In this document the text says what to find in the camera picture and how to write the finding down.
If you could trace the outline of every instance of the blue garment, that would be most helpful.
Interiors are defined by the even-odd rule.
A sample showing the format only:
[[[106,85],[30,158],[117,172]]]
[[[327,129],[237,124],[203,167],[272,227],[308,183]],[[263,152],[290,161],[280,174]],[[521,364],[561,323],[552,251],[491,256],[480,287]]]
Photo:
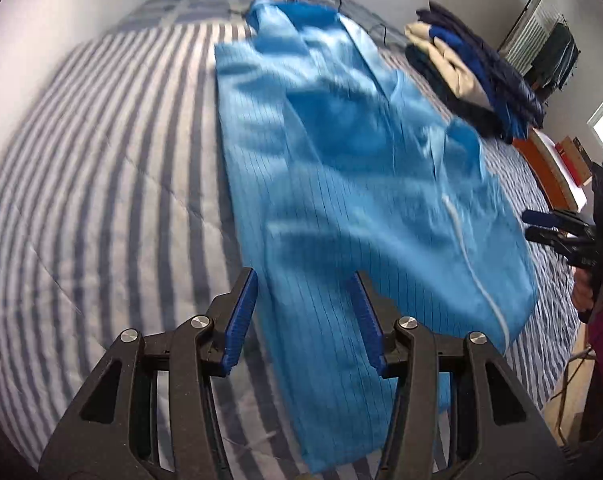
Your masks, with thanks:
[[[510,144],[513,139],[526,140],[528,138],[528,123],[514,114],[504,100],[496,100],[495,113],[504,126],[504,137],[502,138],[505,142]]]
[[[224,155],[256,313],[316,472],[383,446],[392,410],[345,288],[355,270],[435,332],[482,330],[501,351],[536,303],[534,271],[476,132],[447,124],[357,24],[269,0],[248,23],[255,38],[215,50]]]

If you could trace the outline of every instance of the black cable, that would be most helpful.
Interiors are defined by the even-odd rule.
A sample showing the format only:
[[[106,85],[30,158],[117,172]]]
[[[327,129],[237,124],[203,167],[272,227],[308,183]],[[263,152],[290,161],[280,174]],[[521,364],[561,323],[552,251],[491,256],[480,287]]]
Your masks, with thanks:
[[[590,348],[588,350],[588,354],[590,354],[591,351],[592,351],[592,348]],[[551,400],[556,399],[557,397],[559,397],[560,395],[562,395],[563,393],[565,393],[568,390],[568,385],[575,378],[575,375],[577,375],[577,372],[579,371],[579,368],[581,368],[582,365],[585,363],[585,361],[588,359],[588,354],[585,355],[584,357],[582,357],[581,362],[577,365],[577,368],[575,369],[575,371],[573,372],[573,374],[570,376],[569,380],[566,381],[566,384],[564,385],[564,387],[561,389],[561,391],[559,391],[558,393],[556,393],[555,395],[553,395],[552,397],[550,397],[549,402]]]
[[[373,27],[369,28],[366,32],[370,34],[377,27],[383,27],[383,44],[386,44],[386,36],[388,36],[388,27],[386,27],[384,23],[379,22],[376,25],[373,25]]]

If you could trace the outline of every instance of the metal screw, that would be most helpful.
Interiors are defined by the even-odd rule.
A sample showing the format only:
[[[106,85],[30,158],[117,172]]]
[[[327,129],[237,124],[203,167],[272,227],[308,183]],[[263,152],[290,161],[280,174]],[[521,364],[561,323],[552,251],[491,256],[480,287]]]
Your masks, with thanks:
[[[399,318],[399,326],[408,330],[417,328],[418,324],[417,319],[414,317],[404,316]]]
[[[475,343],[475,345],[483,345],[488,341],[488,338],[486,337],[486,334],[483,334],[482,332],[471,332],[470,340]]]
[[[129,328],[128,330],[124,330],[122,332],[122,334],[119,336],[119,338],[124,343],[132,343],[133,341],[135,341],[137,339],[138,335],[139,334],[137,334],[137,331],[134,328]]]
[[[208,319],[206,316],[195,316],[193,319],[190,320],[190,324],[193,328],[204,328],[208,326],[208,323],[210,322],[211,320]]]

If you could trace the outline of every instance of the bedspread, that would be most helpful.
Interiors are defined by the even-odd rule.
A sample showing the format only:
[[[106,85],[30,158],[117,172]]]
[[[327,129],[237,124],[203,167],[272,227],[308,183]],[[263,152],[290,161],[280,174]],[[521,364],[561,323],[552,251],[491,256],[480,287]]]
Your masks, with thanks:
[[[191,9],[197,1],[153,0],[77,47],[0,162],[0,425],[33,464],[121,330],[174,328],[227,292],[240,270],[218,143],[213,46],[247,30],[239,21],[200,21],[228,20],[242,0],[200,0]],[[342,2],[349,9],[364,27],[377,20]],[[374,31],[379,42],[382,36]],[[381,53],[450,118],[402,54]],[[526,207],[545,210],[518,152],[482,143],[516,216]],[[578,320],[566,264],[541,246],[531,254],[540,298],[506,358],[542,407]],[[254,324],[230,378],[215,381],[218,418],[235,478],[293,479],[305,466],[260,339]],[[160,451],[169,463],[166,381],[159,390]],[[439,427],[443,466],[445,413]],[[369,479],[378,460],[373,453],[324,478]]]

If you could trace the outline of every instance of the beige cloth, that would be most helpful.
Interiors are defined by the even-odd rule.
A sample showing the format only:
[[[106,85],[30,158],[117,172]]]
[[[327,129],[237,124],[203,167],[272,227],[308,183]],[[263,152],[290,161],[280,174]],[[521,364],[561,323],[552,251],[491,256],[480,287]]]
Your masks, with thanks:
[[[440,38],[431,38],[428,35],[429,29],[430,25],[427,23],[410,23],[406,25],[405,34],[410,43],[428,55],[459,99],[492,110],[488,96],[472,70],[446,42]]]

